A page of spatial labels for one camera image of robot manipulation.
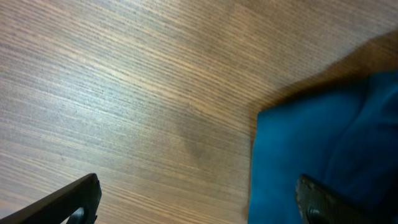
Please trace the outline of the blue t-shirt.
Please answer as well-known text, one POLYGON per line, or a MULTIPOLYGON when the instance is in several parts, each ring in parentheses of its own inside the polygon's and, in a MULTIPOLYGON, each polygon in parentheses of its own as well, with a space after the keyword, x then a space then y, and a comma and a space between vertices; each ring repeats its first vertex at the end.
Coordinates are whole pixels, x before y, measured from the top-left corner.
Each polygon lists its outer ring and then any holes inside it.
POLYGON ((397 220, 397 72, 259 113, 249 223, 299 223, 302 174, 397 220))

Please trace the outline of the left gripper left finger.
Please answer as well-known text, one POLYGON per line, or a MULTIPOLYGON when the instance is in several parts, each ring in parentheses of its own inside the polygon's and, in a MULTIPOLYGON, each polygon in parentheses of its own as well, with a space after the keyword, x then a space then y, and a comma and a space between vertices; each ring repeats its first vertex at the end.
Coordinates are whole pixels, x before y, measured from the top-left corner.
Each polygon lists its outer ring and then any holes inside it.
POLYGON ((1 219, 1 224, 92 224, 101 200, 98 176, 90 173, 1 219))

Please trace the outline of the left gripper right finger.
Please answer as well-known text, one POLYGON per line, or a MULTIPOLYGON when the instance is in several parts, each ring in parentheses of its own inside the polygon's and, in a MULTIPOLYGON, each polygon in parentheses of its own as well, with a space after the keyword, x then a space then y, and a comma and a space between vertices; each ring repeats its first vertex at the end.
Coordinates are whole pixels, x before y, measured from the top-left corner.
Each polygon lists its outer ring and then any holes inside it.
POLYGON ((301 175, 295 187, 295 201, 304 224, 372 223, 367 212, 344 196, 308 175, 301 175))

